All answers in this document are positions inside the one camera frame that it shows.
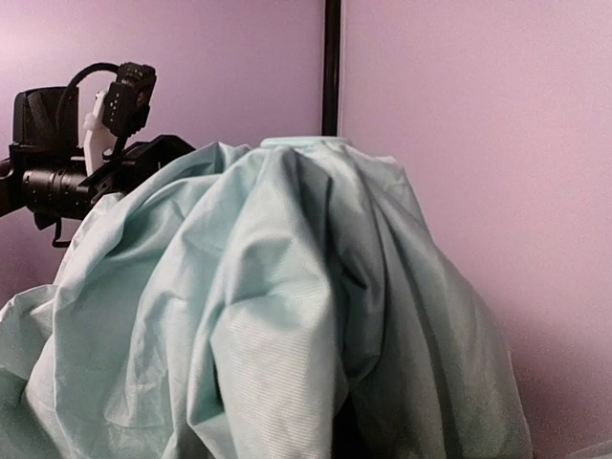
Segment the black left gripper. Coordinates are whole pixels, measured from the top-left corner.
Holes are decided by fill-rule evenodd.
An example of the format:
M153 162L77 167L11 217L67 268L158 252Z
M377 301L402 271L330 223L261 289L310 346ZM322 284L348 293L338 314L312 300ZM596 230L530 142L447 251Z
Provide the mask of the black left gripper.
M150 142L135 142L78 185L85 199L120 192L127 194L150 176L195 148L176 135L160 135Z

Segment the mint and black folding umbrella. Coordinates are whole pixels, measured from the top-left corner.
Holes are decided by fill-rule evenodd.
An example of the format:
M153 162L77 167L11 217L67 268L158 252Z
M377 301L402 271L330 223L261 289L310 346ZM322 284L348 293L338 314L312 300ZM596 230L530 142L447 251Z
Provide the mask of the mint and black folding umbrella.
M5 458L528 458L509 350L403 168L214 143L1 313Z

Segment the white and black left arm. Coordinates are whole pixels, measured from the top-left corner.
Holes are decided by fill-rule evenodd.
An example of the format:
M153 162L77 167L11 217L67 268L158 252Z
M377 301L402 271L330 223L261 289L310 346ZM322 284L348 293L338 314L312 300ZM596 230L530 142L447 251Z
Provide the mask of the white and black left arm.
M1 214L21 208L38 229L55 228L52 246L66 248L64 219L82 220L109 193L126 195L194 147L176 135L135 142L95 171L78 146L78 89L45 87L19 93L10 155L1 162Z

